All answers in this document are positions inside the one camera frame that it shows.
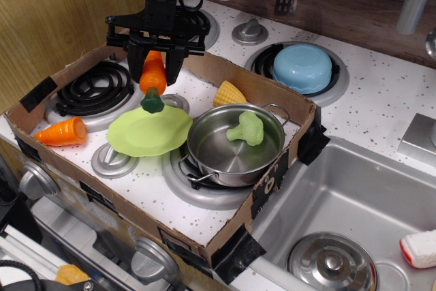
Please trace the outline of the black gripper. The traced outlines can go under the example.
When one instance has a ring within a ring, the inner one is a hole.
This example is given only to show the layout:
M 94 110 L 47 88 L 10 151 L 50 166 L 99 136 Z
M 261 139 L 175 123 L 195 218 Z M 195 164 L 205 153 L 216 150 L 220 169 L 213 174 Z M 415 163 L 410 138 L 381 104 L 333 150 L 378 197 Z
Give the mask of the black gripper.
M 199 0 L 195 6 L 186 5 L 184 0 L 145 0 L 145 7 L 141 12 L 106 17 L 106 44 L 127 49 L 131 79 L 137 83 L 140 82 L 144 62 L 149 53 L 146 46 L 152 50 L 166 52 L 167 85 L 173 85 L 183 66 L 184 58 L 204 54 L 205 36 L 202 35 L 197 42 L 188 42 L 184 37 L 165 37 L 143 31 L 141 27 L 159 28 L 162 25 L 164 31 L 171 31 L 177 6 L 193 12 L 201 10 L 202 5 L 203 0 Z

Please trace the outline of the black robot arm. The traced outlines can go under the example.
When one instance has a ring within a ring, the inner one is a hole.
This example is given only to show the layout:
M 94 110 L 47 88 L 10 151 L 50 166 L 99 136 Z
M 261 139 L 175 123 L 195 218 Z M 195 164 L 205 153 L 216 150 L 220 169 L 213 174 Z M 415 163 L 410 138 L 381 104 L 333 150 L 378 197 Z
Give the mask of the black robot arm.
M 145 0 L 136 14 L 106 17 L 106 44 L 127 52 L 131 79 L 140 81 L 145 59 L 150 51 L 166 54 L 166 83 L 173 85 L 190 55 L 203 55 L 211 24 L 201 13 L 203 1 L 196 6 L 184 0 Z

